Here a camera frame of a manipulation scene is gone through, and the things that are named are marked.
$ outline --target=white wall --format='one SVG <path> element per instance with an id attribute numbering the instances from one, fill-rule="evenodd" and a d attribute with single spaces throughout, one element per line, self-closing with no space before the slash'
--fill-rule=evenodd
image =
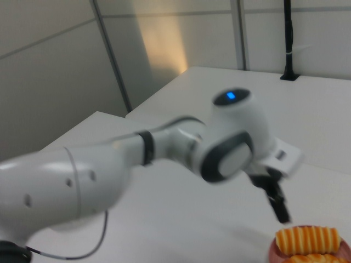
<path id="1" fill-rule="evenodd" d="M 133 108 L 188 67 L 242 69 L 230 2 L 98 0 Z"/>
<path id="2" fill-rule="evenodd" d="M 89 0 L 0 1 L 0 160 L 127 113 Z"/>
<path id="3" fill-rule="evenodd" d="M 295 73 L 351 79 L 351 1 L 292 0 L 291 5 Z M 283 8 L 283 1 L 244 0 L 248 70 L 284 71 Z"/>

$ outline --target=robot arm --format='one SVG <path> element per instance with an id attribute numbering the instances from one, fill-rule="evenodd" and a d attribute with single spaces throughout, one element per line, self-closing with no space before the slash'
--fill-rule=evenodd
<path id="1" fill-rule="evenodd" d="M 302 160 L 275 137 L 254 96 L 244 89 L 215 98 L 205 126 L 180 118 L 99 144 L 39 152 L 0 163 L 0 241 L 24 246 L 36 231 L 104 211 L 126 189 L 129 170 L 167 158 L 208 182 L 246 172 L 266 190 L 281 222 L 289 220 L 278 181 Z"/>

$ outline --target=bread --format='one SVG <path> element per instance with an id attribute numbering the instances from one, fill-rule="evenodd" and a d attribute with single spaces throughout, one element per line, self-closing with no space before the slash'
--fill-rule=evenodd
<path id="1" fill-rule="evenodd" d="M 336 228 L 306 226 L 279 230 L 275 234 L 275 241 L 280 251 L 290 256 L 336 253 L 341 238 Z"/>
<path id="2" fill-rule="evenodd" d="M 307 255 L 307 257 L 309 259 L 311 259 L 312 262 L 320 262 L 320 263 L 327 262 L 325 257 L 323 255 L 321 255 L 321 254 L 310 254 L 310 255 Z"/>
<path id="3" fill-rule="evenodd" d="M 346 259 L 338 259 L 333 255 L 310 254 L 307 256 L 295 255 L 283 263 L 350 263 Z"/>

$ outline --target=blue led light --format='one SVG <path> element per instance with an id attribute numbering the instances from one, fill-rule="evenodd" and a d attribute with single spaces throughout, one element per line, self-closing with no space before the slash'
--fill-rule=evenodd
<path id="1" fill-rule="evenodd" d="M 230 99 L 230 100 L 234 100 L 235 99 L 235 95 L 233 92 L 228 92 L 227 93 L 227 97 Z"/>

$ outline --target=red plate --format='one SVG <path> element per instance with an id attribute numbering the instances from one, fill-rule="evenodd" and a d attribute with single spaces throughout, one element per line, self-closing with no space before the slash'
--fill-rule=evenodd
<path id="1" fill-rule="evenodd" d="M 340 243 L 340 248 L 337 253 L 332 253 L 332 255 L 337 258 L 344 258 L 351 262 L 351 249 L 350 246 L 342 239 Z M 289 256 L 283 254 L 275 243 L 275 238 L 273 239 L 268 253 L 269 263 L 283 263 L 284 260 L 288 259 Z"/>

